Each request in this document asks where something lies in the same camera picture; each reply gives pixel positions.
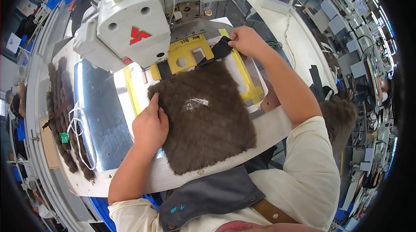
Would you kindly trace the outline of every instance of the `hand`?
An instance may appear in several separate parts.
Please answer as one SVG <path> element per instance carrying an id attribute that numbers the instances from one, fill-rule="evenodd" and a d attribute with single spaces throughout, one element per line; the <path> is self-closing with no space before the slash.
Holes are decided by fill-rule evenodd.
<path id="1" fill-rule="evenodd" d="M 159 108 L 159 94 L 155 93 L 145 108 L 133 121 L 134 146 L 152 159 L 164 144 L 169 132 L 168 116 Z"/>
<path id="2" fill-rule="evenodd" d="M 234 28 L 231 33 L 228 45 L 236 48 L 240 53 L 259 59 L 259 54 L 265 50 L 271 49 L 268 44 L 256 33 L 256 31 L 248 26 L 240 26 Z"/>

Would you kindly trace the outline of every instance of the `faux fur panel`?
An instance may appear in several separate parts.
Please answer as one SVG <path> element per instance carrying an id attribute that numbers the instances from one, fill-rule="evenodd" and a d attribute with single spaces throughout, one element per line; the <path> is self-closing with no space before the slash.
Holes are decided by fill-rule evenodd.
<path id="1" fill-rule="evenodd" d="M 222 61 L 149 87 L 148 98 L 158 92 L 159 106 L 169 117 L 162 148 L 175 174 L 212 166 L 255 147 L 254 125 L 237 85 Z M 195 98 L 208 100 L 208 106 L 184 111 L 185 102 Z"/>
<path id="2" fill-rule="evenodd" d="M 346 147 L 349 135 L 355 126 L 357 109 L 351 100 L 343 100 L 337 96 L 319 105 L 328 130 L 332 153 L 338 156 Z"/>

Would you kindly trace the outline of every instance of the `leather strap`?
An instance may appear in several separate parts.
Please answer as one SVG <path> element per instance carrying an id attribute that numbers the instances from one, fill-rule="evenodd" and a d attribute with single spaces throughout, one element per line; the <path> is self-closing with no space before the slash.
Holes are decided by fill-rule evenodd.
<path id="1" fill-rule="evenodd" d="M 270 223 L 295 223 L 298 222 L 292 219 L 288 214 L 281 211 L 278 207 L 268 202 L 266 199 L 262 199 L 259 202 L 251 205 L 260 215 L 267 219 Z"/>
<path id="2" fill-rule="evenodd" d="M 59 108 L 56 109 L 56 111 L 49 117 L 48 122 L 45 123 L 45 125 L 42 126 L 43 130 L 45 130 L 45 128 L 47 126 L 50 125 L 50 123 L 52 121 L 54 121 L 55 119 L 57 119 L 60 114 L 62 114 L 65 110 L 65 108 L 67 108 L 67 106 L 70 105 L 70 101 L 69 100 L 65 100 L 60 106 Z"/>

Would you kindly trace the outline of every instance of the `worktable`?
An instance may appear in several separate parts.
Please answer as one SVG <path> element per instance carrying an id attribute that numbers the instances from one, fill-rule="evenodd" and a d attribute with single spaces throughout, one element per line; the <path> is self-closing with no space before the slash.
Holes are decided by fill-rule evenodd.
<path id="1" fill-rule="evenodd" d="M 311 68 L 311 65 L 316 65 L 322 85 L 329 86 L 337 93 L 335 81 L 325 57 L 321 52 L 321 48 L 297 12 L 291 10 L 290 14 L 285 16 L 274 11 L 263 9 L 259 6 L 257 0 L 247 1 L 262 17 L 276 39 L 282 43 L 284 53 L 287 55 L 294 71 L 302 78 L 302 80 L 308 86 L 313 84 L 309 69 Z M 66 37 L 65 29 L 68 24 L 69 16 L 67 10 L 68 7 L 65 7 L 65 4 L 61 3 L 58 5 L 58 8 L 51 13 L 49 21 L 52 23 L 48 25 L 51 29 L 45 30 L 44 34 L 39 37 L 32 58 L 32 68 L 30 69 L 28 77 L 27 118 L 29 120 L 27 121 L 26 132 L 27 137 L 39 137 L 39 141 L 35 139 L 32 142 L 32 146 L 34 147 L 37 156 L 35 164 L 39 165 L 39 169 L 42 169 L 44 175 L 41 181 L 48 184 L 51 193 L 53 191 L 56 193 L 57 188 L 55 188 L 53 178 L 48 174 L 49 169 L 42 148 L 42 136 L 40 135 L 41 126 L 39 122 L 47 117 L 45 95 L 47 87 L 49 86 L 47 64 L 50 61 L 56 63 L 61 56 L 65 56 L 68 60 L 67 70 L 72 74 L 74 72 L 75 64 L 80 61 L 80 56 L 72 50 L 73 40 L 64 38 Z M 55 32 L 55 27 L 60 28 L 59 33 Z M 59 43 L 57 41 L 62 42 L 62 44 L 59 44 L 60 50 L 58 51 L 56 51 L 57 44 Z M 108 91 L 103 89 L 101 92 L 105 95 Z M 108 107 L 102 109 L 104 112 L 106 110 L 113 110 L 109 105 L 105 106 Z M 128 115 L 124 108 L 123 111 L 124 115 Z M 130 127 L 132 120 L 127 117 L 125 120 Z M 154 159 L 149 168 L 150 171 L 145 193 L 177 188 L 198 177 L 207 176 L 235 167 L 277 144 L 287 137 L 291 131 L 291 123 L 281 106 L 254 118 L 253 123 L 257 134 L 257 147 L 240 155 L 231 157 L 224 162 L 205 168 L 202 175 L 200 172 L 198 174 L 195 171 L 186 173 L 182 176 L 176 176 L 170 170 L 166 157 L 161 156 Z M 68 167 L 63 163 L 61 156 L 59 156 L 59 159 L 61 160 L 61 172 L 64 175 L 70 191 L 74 195 L 107 197 L 111 179 L 117 171 L 116 168 L 108 171 L 96 172 L 94 183 L 90 183 L 84 179 L 80 172 L 76 172 L 75 174 L 70 173 Z"/>

